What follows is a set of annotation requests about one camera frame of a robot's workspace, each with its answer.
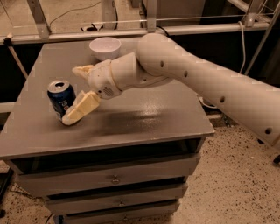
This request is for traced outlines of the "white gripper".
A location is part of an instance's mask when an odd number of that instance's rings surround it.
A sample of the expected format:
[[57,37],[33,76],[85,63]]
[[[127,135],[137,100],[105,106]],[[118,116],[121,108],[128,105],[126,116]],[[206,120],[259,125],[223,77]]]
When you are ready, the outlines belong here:
[[100,100],[111,99],[119,96],[122,91],[117,87],[113,74],[111,72],[111,60],[104,60],[95,66],[76,66],[72,72],[83,80],[94,91],[84,92],[81,90],[73,101],[73,105],[69,107],[62,116],[62,123],[65,125],[73,125],[81,118],[97,109]]

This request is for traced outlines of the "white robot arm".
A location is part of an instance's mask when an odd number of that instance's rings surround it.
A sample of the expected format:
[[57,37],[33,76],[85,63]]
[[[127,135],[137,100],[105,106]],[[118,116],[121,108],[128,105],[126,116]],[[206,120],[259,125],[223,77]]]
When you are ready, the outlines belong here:
[[251,130],[272,148],[280,149],[280,89],[200,59],[158,33],[142,36],[136,50],[73,73],[91,90],[81,91],[62,122],[72,125],[99,106],[131,88],[147,88],[174,79]]

